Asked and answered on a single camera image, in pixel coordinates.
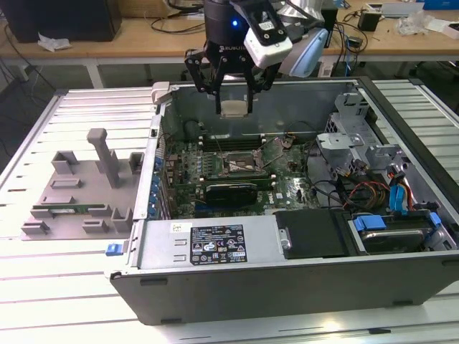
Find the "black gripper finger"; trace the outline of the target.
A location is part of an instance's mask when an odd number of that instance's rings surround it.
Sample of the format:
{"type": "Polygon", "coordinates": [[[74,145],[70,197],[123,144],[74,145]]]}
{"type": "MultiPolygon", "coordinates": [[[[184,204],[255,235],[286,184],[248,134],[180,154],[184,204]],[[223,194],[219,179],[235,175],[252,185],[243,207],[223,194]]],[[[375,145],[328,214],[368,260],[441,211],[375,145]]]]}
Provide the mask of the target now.
{"type": "Polygon", "coordinates": [[[220,115],[222,112],[220,88],[227,71],[228,60],[226,57],[220,57],[216,65],[210,64],[213,74],[210,79],[206,79],[201,70],[204,58],[204,50],[190,49],[186,51],[184,62],[197,90],[214,96],[215,112],[220,115]]]}
{"type": "Polygon", "coordinates": [[[261,76],[256,79],[251,68],[246,68],[243,72],[247,84],[247,112],[252,113],[254,94],[260,93],[263,90],[269,90],[275,80],[275,65],[267,67],[263,70],[261,76]]]}

